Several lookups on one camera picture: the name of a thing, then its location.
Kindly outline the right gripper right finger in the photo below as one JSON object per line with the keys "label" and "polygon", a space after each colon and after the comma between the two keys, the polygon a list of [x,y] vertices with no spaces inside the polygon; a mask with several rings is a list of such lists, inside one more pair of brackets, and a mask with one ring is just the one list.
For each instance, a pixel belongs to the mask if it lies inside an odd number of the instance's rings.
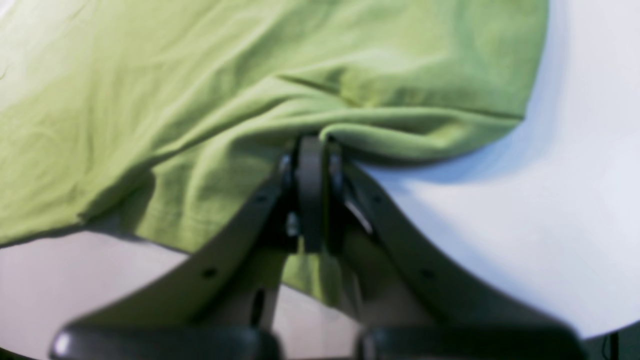
{"label": "right gripper right finger", "polygon": [[363,325],[357,360],[583,360],[561,320],[471,274],[382,187],[327,146],[327,248]]}

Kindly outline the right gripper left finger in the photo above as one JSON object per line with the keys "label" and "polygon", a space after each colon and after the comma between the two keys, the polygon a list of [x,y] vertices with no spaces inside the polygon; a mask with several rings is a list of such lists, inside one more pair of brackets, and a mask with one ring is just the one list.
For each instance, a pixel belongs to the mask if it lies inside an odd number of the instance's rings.
{"label": "right gripper left finger", "polygon": [[66,324],[53,360],[282,360],[272,333],[288,257],[323,249],[324,150],[316,136],[202,249],[146,287]]}

